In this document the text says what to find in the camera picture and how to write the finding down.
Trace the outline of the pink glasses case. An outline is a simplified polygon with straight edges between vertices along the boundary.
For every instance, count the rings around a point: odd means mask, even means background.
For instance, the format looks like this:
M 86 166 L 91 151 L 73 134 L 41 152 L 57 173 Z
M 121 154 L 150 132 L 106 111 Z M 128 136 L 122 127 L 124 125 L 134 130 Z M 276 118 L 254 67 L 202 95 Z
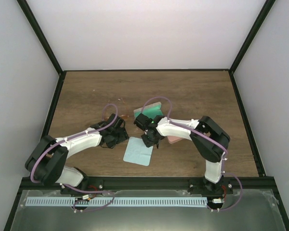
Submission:
M 168 142 L 169 142 L 170 144 L 174 144 L 174 143 L 179 142 L 179 141 L 182 140 L 182 138 L 180 138 L 180 137 L 175 137 L 175 136 L 168 136 L 167 139 L 168 139 Z

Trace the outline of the blue cleaning cloth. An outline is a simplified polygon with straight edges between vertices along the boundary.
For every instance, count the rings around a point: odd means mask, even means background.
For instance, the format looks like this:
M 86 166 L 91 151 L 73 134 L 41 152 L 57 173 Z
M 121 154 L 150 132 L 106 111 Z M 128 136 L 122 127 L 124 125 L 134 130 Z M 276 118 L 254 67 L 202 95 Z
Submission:
M 153 147 L 146 147 L 142 139 L 130 137 L 123 161 L 142 166 L 149 166 L 152 151 Z

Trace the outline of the grey glasses case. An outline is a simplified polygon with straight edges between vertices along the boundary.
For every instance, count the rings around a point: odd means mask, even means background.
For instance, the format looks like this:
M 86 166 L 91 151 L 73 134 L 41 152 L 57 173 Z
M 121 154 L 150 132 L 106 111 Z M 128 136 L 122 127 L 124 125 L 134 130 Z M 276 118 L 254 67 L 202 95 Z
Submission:
M 134 118 L 136 118 L 141 112 L 148 118 L 154 119 L 156 116 L 162 116 L 163 112 L 161 110 L 162 103 L 156 102 L 146 105 L 144 108 L 137 108 L 133 111 Z

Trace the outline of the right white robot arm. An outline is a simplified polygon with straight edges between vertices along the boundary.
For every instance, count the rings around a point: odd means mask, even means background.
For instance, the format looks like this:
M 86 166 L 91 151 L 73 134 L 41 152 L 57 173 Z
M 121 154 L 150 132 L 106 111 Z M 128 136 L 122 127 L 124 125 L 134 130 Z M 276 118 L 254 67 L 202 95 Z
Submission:
M 151 119 L 140 113 L 134 125 L 144 132 L 141 138 L 148 148 L 158 147 L 168 136 L 191 141 L 205 159 L 202 187 L 211 194 L 221 189 L 230 136 L 213 119 L 203 116 L 201 119 L 176 120 L 162 115 Z

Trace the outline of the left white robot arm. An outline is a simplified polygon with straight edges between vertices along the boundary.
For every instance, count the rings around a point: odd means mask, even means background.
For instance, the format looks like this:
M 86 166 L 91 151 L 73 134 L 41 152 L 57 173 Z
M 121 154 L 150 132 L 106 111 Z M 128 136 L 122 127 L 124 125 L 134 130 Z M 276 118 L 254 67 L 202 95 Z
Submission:
M 84 194 L 89 188 L 89 177 L 77 167 L 66 166 L 66 160 L 93 147 L 113 149 L 128 138 L 125 120 L 111 114 L 107 121 L 101 121 L 74 135 L 42 137 L 27 159 L 25 168 L 30 172 L 33 183 L 44 186 L 58 183 L 77 194 Z

